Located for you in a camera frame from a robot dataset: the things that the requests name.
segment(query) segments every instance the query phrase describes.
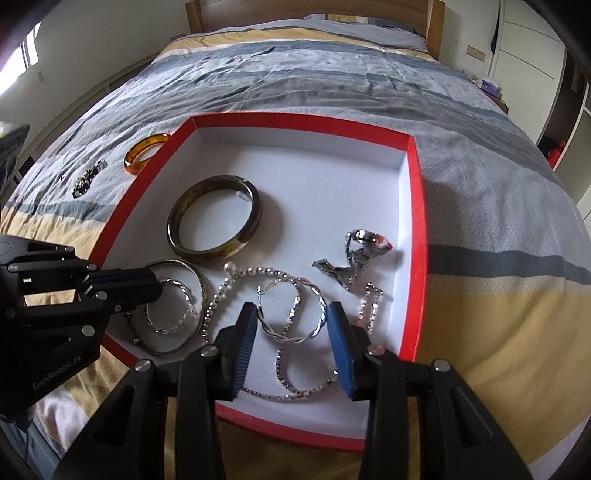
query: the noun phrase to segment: white wall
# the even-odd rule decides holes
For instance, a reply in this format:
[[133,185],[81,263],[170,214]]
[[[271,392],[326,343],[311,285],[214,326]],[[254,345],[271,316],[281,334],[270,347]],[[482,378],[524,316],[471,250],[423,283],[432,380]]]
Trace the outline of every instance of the white wall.
[[63,0],[41,22],[39,62],[0,95],[0,119],[31,125],[24,148],[71,103],[188,34],[186,0]]
[[[444,0],[446,4],[439,61],[456,70],[486,76],[499,0]],[[468,45],[486,53],[484,62],[466,53]]]

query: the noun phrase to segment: silver bracelet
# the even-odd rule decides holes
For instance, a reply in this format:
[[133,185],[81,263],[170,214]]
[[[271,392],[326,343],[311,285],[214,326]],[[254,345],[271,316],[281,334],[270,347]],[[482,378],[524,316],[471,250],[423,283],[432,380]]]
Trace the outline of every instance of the silver bracelet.
[[199,311],[199,318],[197,320],[197,324],[195,325],[195,329],[191,332],[191,334],[189,334],[188,337],[185,338],[183,343],[181,343],[178,347],[175,347],[172,350],[167,350],[164,352],[159,352],[157,350],[154,350],[153,348],[150,348],[148,345],[145,344],[145,342],[141,339],[137,329],[134,326],[132,313],[126,312],[124,314],[124,316],[127,320],[127,325],[129,327],[129,331],[131,332],[131,336],[133,337],[133,344],[136,346],[139,346],[140,348],[142,348],[143,350],[148,352],[150,355],[154,355],[154,356],[171,355],[172,353],[176,353],[176,352],[182,350],[183,348],[185,348],[188,344],[190,344],[193,341],[193,339],[197,336],[197,334],[200,332],[200,330],[203,326],[204,313],[205,313],[205,309],[207,307],[207,288],[201,278],[201,275],[199,275],[199,272],[197,272],[197,270],[195,270],[195,268],[191,264],[189,264],[183,260],[178,260],[176,258],[172,258],[169,260],[157,260],[156,262],[151,262],[148,265],[146,265],[146,267],[151,268],[151,267],[157,267],[158,265],[166,265],[166,264],[180,265],[181,267],[188,269],[191,273],[193,273],[193,275],[195,275],[199,284],[201,285],[201,298],[200,298],[201,309]]
[[[265,331],[265,333],[267,335],[269,335],[270,337],[272,337],[273,340],[275,340],[278,343],[295,343],[295,344],[299,344],[299,343],[307,342],[308,340],[312,340],[314,337],[316,337],[320,333],[320,331],[322,330],[322,327],[326,323],[326,300],[322,296],[322,293],[320,292],[320,289],[316,285],[314,285],[313,283],[311,283],[310,280],[308,280],[306,278],[300,278],[300,277],[294,278],[294,277],[289,277],[289,276],[288,277],[284,277],[283,276],[284,273],[282,271],[280,271],[280,270],[275,270],[273,274],[279,274],[280,276],[278,276],[271,283],[269,283],[267,285],[267,287],[265,288],[265,290],[261,290],[261,286],[260,285],[256,289],[256,293],[258,294],[258,307],[256,309],[256,313],[257,313],[259,322],[261,322],[262,329]],[[314,330],[312,330],[306,336],[288,337],[285,333],[284,334],[277,333],[275,330],[273,330],[273,328],[271,327],[271,325],[269,325],[265,321],[265,315],[263,314],[262,305],[261,305],[261,296],[263,294],[265,294],[266,292],[268,292],[275,285],[278,285],[279,283],[285,282],[285,281],[291,283],[295,287],[295,290],[297,292],[297,295],[296,295],[296,298],[295,298],[295,302],[294,302],[294,306],[290,310],[290,316],[289,316],[289,318],[287,320],[288,325],[291,325],[291,323],[293,322],[293,316],[296,313],[296,308],[300,304],[301,290],[300,290],[300,288],[299,288],[298,285],[301,284],[301,285],[304,285],[306,287],[310,287],[310,289],[312,290],[312,292],[315,295],[318,295],[318,300],[320,302],[320,319],[318,320],[318,324],[316,325],[316,328]]]
[[172,278],[165,278],[163,280],[160,280],[160,284],[163,287],[166,285],[173,285],[175,287],[178,287],[180,289],[180,291],[182,291],[184,293],[185,301],[187,302],[187,305],[189,305],[189,308],[187,308],[187,310],[185,311],[182,318],[178,321],[178,323],[174,327],[172,327],[169,330],[159,329],[158,327],[156,327],[156,325],[154,325],[154,322],[152,321],[152,318],[150,317],[150,308],[148,307],[148,304],[146,304],[144,306],[144,314],[146,315],[146,323],[152,329],[152,331],[154,333],[159,334],[159,335],[170,335],[172,333],[178,332],[178,329],[183,325],[183,323],[187,320],[187,318],[189,316],[192,316],[196,319],[197,312],[195,310],[195,307],[193,306],[193,297],[191,296],[191,291],[183,283],[179,282],[178,280],[173,280]]

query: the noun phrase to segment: amber bangle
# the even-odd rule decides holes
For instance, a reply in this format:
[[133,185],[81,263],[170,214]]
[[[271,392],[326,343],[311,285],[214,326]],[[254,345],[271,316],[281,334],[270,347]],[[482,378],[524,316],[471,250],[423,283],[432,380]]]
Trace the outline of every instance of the amber bangle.
[[[242,229],[219,247],[209,250],[189,250],[180,241],[178,230],[187,208],[198,198],[216,190],[244,192],[252,202],[251,214]],[[262,202],[255,186],[247,180],[233,175],[210,177],[189,188],[174,204],[168,216],[167,236],[170,248],[179,256],[193,263],[225,260],[240,251],[252,238],[261,223]]]
[[133,147],[131,147],[130,151],[128,151],[127,155],[125,156],[125,170],[127,170],[132,175],[137,175],[144,169],[144,167],[152,158],[148,157],[143,160],[137,161],[139,156],[142,153],[144,153],[147,149],[152,148],[155,145],[162,145],[169,139],[169,137],[170,135],[168,134],[155,134],[150,135],[148,138],[144,138],[143,140],[137,142]]

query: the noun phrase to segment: bed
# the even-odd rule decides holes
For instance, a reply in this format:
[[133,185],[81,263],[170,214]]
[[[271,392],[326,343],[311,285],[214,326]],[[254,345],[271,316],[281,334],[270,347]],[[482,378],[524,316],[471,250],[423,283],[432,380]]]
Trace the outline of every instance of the bed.
[[[470,81],[436,61],[442,2],[280,5],[187,4],[193,34],[171,43],[43,154],[3,210],[0,233],[72,245],[87,257],[134,180],[121,168],[127,150],[202,112],[308,113],[408,133],[421,161],[429,241],[418,360],[449,359],[534,478],[549,478],[591,412],[591,242],[574,203],[527,136]],[[301,20],[311,14],[398,21],[426,41],[374,25]],[[98,160],[107,168],[73,200],[77,176]],[[39,446],[40,476],[49,478],[125,372],[103,350],[37,404],[31,441]],[[230,424],[220,434],[230,479],[357,474],[354,453],[280,443]]]

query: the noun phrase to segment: bangle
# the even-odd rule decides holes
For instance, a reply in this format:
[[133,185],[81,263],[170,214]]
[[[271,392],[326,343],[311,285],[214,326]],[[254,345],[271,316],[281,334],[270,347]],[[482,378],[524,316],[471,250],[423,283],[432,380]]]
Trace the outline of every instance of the bangle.
[[127,170],[132,175],[137,175],[141,172],[144,167],[148,164],[152,157],[145,158],[143,160],[137,161],[139,156],[144,153],[147,149],[152,148],[155,145],[162,145],[168,139],[170,135],[168,134],[155,134],[150,135],[148,138],[144,138],[137,142],[133,147],[131,147],[130,151],[127,152],[124,159],[125,170]]
[[[199,311],[199,317],[197,318],[197,323],[196,323],[193,331],[188,335],[187,338],[185,338],[183,343],[181,343],[179,346],[177,346],[171,350],[167,350],[167,351],[158,351],[158,350],[150,348],[148,345],[146,345],[145,342],[142,340],[142,338],[139,336],[137,329],[135,328],[135,325],[133,323],[133,314],[131,312],[124,313],[125,319],[127,320],[127,326],[129,327],[129,331],[131,332],[131,336],[133,338],[133,344],[135,346],[139,346],[144,351],[146,351],[150,355],[154,355],[154,356],[171,355],[172,353],[176,353],[176,352],[182,350],[183,348],[185,348],[188,344],[190,344],[193,341],[193,339],[197,336],[197,334],[201,331],[201,329],[203,328],[203,320],[204,320],[204,316],[205,316],[205,311],[207,309],[207,290],[206,290],[205,283],[203,282],[201,275],[199,275],[199,272],[197,272],[197,270],[192,265],[190,265],[182,260],[178,260],[176,258],[173,258],[171,260],[158,260],[156,262],[149,263],[148,265],[146,265],[146,267],[152,268],[152,267],[157,267],[158,265],[170,265],[170,264],[179,265],[181,267],[188,269],[197,278],[199,285],[201,285],[201,295],[200,295],[200,300],[199,300],[201,309]],[[184,320],[185,320],[185,317],[183,317],[182,322],[179,321],[178,326],[182,325],[182,323],[184,323]],[[148,314],[146,315],[146,321],[147,321],[148,325],[150,326],[150,328],[152,330],[154,330],[154,325],[152,324],[152,321],[151,321]],[[174,333],[174,332],[178,331],[178,328],[176,328],[176,327],[177,326],[172,328],[172,330],[174,330],[173,332],[167,331],[167,334]],[[164,334],[164,331],[160,330],[159,332],[156,332],[156,333]]]
[[[206,193],[216,190],[236,190],[245,193],[252,202],[251,214],[241,230],[230,240],[208,250],[189,250],[180,241],[178,233],[181,219],[187,208]],[[225,260],[240,251],[252,238],[261,223],[262,202],[255,186],[247,180],[233,175],[210,177],[193,185],[174,204],[168,216],[167,236],[170,248],[179,256],[193,263]]]

